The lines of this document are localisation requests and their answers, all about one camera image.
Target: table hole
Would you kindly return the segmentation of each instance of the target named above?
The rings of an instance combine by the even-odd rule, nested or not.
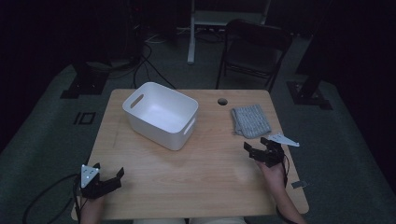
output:
[[[219,98],[218,99],[218,104],[219,105],[227,105],[228,101],[226,99],[224,99],[224,98]]]

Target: gray cloth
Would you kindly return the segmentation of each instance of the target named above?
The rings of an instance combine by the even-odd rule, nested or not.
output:
[[[235,133],[246,138],[256,138],[271,132],[270,124],[260,105],[235,107],[233,114]]]

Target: bin handle hole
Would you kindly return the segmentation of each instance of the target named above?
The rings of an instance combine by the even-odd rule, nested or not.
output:
[[[190,127],[192,126],[192,124],[194,124],[194,122],[195,122],[195,119],[192,119],[189,126],[186,128],[186,130],[184,131],[183,134],[186,134],[189,131]]]
[[[137,105],[137,103],[139,103],[139,102],[143,99],[144,96],[145,96],[145,94],[139,95],[139,96],[136,98],[136,100],[134,100],[134,101],[131,103],[131,108],[133,108],[135,105]]]

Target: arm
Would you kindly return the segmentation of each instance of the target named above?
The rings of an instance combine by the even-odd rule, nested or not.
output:
[[[267,182],[268,189],[274,197],[277,208],[283,217],[298,224],[305,224],[303,216],[298,212],[294,203],[291,201],[284,186],[284,168],[281,163],[268,168],[263,162],[256,161],[262,170],[262,174]]]
[[[82,199],[81,224],[99,224],[105,207],[105,197],[97,199]]]

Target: black chair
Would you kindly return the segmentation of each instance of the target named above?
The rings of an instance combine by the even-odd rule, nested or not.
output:
[[[221,72],[226,70],[266,78],[264,88],[274,86],[282,60],[292,42],[291,33],[272,26],[233,20],[225,27],[224,50],[221,55],[216,89]]]

